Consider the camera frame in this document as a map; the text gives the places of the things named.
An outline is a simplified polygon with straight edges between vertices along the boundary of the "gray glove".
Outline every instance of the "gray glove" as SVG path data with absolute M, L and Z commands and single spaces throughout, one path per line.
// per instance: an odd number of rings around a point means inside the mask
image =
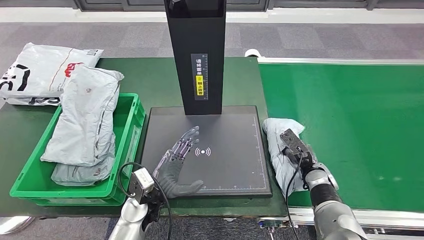
M 199 126 L 184 133 L 175 145 L 168 149 L 153 172 L 166 197 L 173 199 L 197 193 L 203 187 L 203 181 L 197 180 L 191 185 L 178 184 L 184 159 L 194 144 L 199 142 Z

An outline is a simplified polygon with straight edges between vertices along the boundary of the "label sticker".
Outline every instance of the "label sticker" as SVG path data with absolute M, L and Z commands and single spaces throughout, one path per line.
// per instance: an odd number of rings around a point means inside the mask
M 191 69 L 193 72 L 194 100 L 207 101 L 208 95 L 208 54 L 192 53 Z

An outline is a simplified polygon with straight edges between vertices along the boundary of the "plastic mailer bag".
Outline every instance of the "plastic mailer bag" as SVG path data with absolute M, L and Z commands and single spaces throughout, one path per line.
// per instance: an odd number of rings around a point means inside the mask
M 293 119 L 267 118 L 262 123 L 262 129 L 268 140 L 268 150 L 275 170 L 275 178 L 282 195 L 286 197 L 287 186 L 296 171 L 297 165 L 293 164 L 288 156 L 283 155 L 282 151 L 287 145 L 281 140 L 280 134 L 291 129 L 294 134 L 299 136 L 305 127 Z M 294 191 L 304 191 L 303 184 L 301 171 L 298 171 L 288 189 L 288 195 L 290 196 Z
M 113 111 L 124 76 L 79 65 L 60 96 L 62 113 L 41 161 L 92 167 L 114 153 Z
M 54 101 L 31 100 L 58 98 L 75 67 L 95 67 L 102 52 L 28 43 L 1 77 L 0 97 L 10 104 L 57 105 Z
M 107 142 L 101 141 L 98 145 L 99 159 L 103 160 L 94 166 L 74 166 L 58 163 L 51 175 L 51 179 L 55 183 L 63 186 L 90 186 L 109 177 L 115 162 L 115 134 L 113 131 L 109 131 L 109 126 L 113 127 L 112 115 L 117 105 L 118 96 L 119 91 L 116 91 L 107 105 L 100 126 L 99 139 L 110 140 Z

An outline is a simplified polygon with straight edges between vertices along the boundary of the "metal bracket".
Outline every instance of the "metal bracket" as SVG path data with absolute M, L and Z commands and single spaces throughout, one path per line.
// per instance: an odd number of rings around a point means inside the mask
M 337 184 L 336 179 L 334 178 L 333 174 L 330 172 L 330 170 L 322 163 L 322 162 L 317 162 L 315 163 L 313 166 L 313 168 L 320 168 L 322 170 L 324 170 L 324 172 L 327 174 L 328 176 L 328 180 L 330 181 L 330 183 L 333 185 L 334 189 L 336 191 L 339 190 L 339 185 Z

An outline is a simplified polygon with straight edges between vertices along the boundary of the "floor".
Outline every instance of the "floor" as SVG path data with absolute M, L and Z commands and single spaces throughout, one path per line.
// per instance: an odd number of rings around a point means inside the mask
M 172 57 L 166 23 L 0 23 L 0 72 L 26 43 L 77 49 L 104 49 L 105 58 Z M 228 23 L 225 55 L 243 56 L 250 48 L 265 57 L 340 59 L 424 59 L 424 24 L 289 24 Z M 58 218 L 36 220 L 24 231 L 0 240 L 103 240 L 116 219 Z M 163 240 L 161 219 L 147 234 Z M 300 239 L 315 239 L 311 227 L 298 229 Z M 176 240 L 270 240 L 255 219 L 177 218 Z M 293 231 L 279 229 L 276 240 L 293 240 Z

